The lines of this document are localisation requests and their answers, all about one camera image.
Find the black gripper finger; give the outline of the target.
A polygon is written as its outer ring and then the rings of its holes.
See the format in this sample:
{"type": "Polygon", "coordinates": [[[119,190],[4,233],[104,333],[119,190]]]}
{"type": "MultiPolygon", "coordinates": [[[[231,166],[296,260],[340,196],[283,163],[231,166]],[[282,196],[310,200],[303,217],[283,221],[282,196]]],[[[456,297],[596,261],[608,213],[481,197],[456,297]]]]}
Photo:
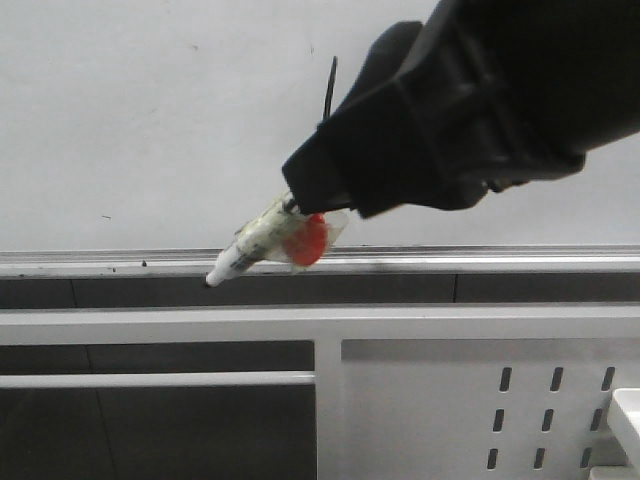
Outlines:
{"type": "Polygon", "coordinates": [[[282,171],[306,214],[370,218],[403,204],[463,210],[497,190],[500,76],[475,22],[398,22],[282,171]]]}

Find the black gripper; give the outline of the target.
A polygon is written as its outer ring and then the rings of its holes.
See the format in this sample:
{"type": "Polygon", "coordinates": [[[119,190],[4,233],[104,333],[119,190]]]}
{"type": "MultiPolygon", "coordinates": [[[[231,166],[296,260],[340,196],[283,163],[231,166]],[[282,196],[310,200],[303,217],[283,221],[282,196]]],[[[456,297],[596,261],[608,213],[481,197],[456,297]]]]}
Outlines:
{"type": "Polygon", "coordinates": [[[443,1],[417,41],[417,97],[447,184],[577,173],[639,130],[639,5],[443,1]]]}

